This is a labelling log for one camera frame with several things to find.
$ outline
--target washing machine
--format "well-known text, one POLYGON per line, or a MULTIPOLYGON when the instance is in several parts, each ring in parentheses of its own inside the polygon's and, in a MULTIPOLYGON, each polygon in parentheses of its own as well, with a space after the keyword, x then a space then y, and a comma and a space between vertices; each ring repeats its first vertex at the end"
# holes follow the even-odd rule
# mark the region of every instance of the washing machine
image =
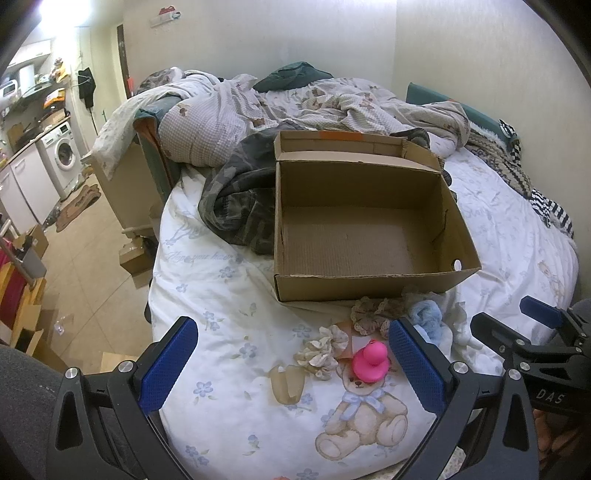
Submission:
POLYGON ((80 154, 69 122, 63 122, 41 137, 37 148, 57 193, 65 200, 82 173, 80 154))

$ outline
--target hanging black clothing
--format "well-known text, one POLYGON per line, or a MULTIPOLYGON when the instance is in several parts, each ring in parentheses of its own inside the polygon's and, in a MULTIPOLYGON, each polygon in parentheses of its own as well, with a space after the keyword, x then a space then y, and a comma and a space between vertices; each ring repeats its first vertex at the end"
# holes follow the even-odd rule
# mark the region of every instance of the hanging black clothing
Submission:
POLYGON ((94 107, 96 83, 89 68, 78 70, 78 90, 80 92, 80 100, 84 100, 86 108, 94 107))

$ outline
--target ceiling light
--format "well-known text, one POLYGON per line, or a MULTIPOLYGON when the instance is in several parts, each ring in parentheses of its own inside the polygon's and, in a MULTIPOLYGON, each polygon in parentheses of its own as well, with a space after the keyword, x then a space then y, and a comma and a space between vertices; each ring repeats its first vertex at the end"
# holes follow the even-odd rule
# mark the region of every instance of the ceiling light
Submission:
POLYGON ((45 31, 79 27, 90 17, 90 0, 43 0, 39 7, 45 31))

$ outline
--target green pillow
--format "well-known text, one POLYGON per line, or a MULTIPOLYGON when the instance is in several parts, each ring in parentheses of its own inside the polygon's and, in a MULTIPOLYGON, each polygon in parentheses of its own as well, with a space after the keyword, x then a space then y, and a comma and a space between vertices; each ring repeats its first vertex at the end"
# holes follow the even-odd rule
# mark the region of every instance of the green pillow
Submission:
MULTIPOLYGON (((447 95, 438 93, 435 90, 430 90, 426 87, 421 87, 416 83, 411 82, 408 84, 406 99, 407 103, 412 103, 413 105, 424 105, 425 103, 445 102, 446 100, 454 99, 448 97, 447 95)), ((499 137, 501 141, 505 143, 507 149, 510 148, 509 138, 507 138, 501 130, 498 121, 493 120, 491 117, 479 112, 478 110, 472 108, 469 105, 465 105, 464 103, 462 103, 461 105, 464 107, 464 111, 466 112, 466 115, 468 116, 470 122, 475 123, 481 128, 486 128, 487 130, 496 133, 496 136, 499 137)))

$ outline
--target shelf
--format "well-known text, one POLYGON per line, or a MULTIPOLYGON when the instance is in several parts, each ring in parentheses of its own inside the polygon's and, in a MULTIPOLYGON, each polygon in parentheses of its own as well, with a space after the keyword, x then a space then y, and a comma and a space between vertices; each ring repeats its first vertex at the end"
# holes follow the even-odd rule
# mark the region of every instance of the shelf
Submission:
POLYGON ((49 95, 53 90, 65 88, 68 80, 69 76, 66 76, 60 83, 45 82, 44 84, 37 84, 36 87, 39 88, 37 88, 35 91, 32 91, 32 88, 28 89, 22 97, 20 97, 10 106, 10 111, 8 112, 7 116, 9 116, 11 113, 24 112, 32 102, 39 100, 39 98, 43 96, 49 95))

